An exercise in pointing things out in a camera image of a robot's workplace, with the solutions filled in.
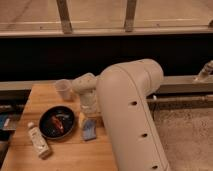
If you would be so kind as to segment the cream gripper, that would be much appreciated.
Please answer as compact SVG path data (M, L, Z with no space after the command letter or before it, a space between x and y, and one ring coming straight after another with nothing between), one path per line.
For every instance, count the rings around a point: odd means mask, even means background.
M82 128L84 122L86 120L86 115L91 115L97 112L98 104L97 104L97 97L96 91L89 91L79 95L80 97L80 107L81 111L79 113L79 127ZM98 113L95 115L96 120L102 120L101 114Z

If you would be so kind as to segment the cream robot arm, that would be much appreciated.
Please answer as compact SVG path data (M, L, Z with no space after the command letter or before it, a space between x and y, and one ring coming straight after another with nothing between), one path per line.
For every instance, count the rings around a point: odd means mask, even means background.
M84 111L100 109L118 171L171 171L146 100L163 79L156 61L142 59L71 82Z

